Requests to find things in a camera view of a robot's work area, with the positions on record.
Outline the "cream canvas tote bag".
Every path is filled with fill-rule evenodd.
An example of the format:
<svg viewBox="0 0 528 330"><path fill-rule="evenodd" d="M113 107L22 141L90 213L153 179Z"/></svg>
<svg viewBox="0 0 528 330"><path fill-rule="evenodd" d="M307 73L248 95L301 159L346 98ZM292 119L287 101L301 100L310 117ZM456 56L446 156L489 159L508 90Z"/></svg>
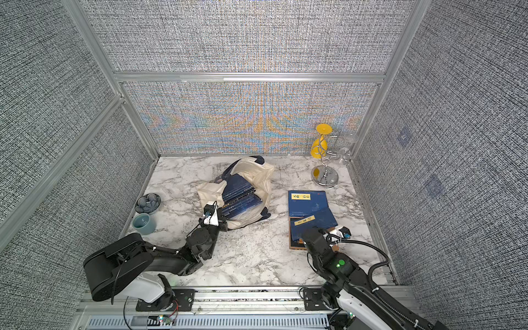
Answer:
<svg viewBox="0 0 528 330"><path fill-rule="evenodd" d="M203 208L200 224L230 231L269 219L274 172L275 166L263 157L250 156L238 159L215 180L198 186Z"/></svg>

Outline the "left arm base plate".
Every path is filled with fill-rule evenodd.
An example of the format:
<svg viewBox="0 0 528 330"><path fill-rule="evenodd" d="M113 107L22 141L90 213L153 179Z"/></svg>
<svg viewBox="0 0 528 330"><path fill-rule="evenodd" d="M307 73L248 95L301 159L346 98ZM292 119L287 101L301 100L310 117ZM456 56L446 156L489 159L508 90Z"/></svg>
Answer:
<svg viewBox="0 0 528 330"><path fill-rule="evenodd" d="M190 312L194 304L196 290L194 289L173 289L172 294L163 294L154 302L144 302L139 300L136 305L136 312Z"/></svg>

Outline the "blue book yellow label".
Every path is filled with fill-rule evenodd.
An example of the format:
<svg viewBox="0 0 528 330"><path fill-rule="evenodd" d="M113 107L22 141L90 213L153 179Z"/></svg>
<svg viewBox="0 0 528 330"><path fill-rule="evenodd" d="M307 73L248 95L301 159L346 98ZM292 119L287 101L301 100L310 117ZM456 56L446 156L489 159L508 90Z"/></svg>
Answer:
<svg viewBox="0 0 528 330"><path fill-rule="evenodd" d="M324 208L310 215L290 218L290 236L293 241L302 239L303 233L310 228L329 229L338 225L334 214L329 208Z"/></svg>

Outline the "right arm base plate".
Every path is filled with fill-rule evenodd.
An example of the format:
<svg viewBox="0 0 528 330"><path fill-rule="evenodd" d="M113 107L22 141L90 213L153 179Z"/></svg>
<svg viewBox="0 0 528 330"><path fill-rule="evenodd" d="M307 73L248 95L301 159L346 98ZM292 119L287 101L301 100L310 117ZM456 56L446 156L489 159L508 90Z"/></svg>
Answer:
<svg viewBox="0 0 528 330"><path fill-rule="evenodd" d="M299 294L308 312L331 311L332 308L323 301L323 291L320 287L301 287Z"/></svg>

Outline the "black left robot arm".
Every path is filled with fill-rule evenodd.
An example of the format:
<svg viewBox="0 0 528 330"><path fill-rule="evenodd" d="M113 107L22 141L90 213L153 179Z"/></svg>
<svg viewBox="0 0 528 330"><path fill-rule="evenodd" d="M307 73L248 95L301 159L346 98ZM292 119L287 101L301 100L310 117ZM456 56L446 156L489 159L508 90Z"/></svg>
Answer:
<svg viewBox="0 0 528 330"><path fill-rule="evenodd" d="M89 255L84 271L92 299L113 300L118 294L137 298L156 310L172 306L175 299L166 273L189 276L209 260L219 233L227 231L225 219L217 225L199 221L180 249L155 246L133 233Z"/></svg>

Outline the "dark blue book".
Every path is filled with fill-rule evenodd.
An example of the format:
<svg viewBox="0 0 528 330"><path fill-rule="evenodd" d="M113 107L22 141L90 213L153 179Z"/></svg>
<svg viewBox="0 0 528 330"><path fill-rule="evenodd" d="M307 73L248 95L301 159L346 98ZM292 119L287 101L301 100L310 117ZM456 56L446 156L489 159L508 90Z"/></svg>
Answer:
<svg viewBox="0 0 528 330"><path fill-rule="evenodd" d="M308 217L329 207L324 191L288 191L290 217Z"/></svg>

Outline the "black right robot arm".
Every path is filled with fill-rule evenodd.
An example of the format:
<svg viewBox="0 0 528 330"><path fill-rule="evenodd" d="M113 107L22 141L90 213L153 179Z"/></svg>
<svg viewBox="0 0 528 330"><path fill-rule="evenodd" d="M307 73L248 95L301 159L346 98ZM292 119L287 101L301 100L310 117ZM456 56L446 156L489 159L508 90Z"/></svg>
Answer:
<svg viewBox="0 0 528 330"><path fill-rule="evenodd" d="M325 280L323 301L338 312L348 312L370 329L446 329L440 321L431 323L411 311L374 280L376 269L389 264L388 254L378 247L357 240L342 239L321 228L310 228L302 234L311 267ZM366 246L384 260L366 272L345 253L334 250L338 243Z"/></svg>

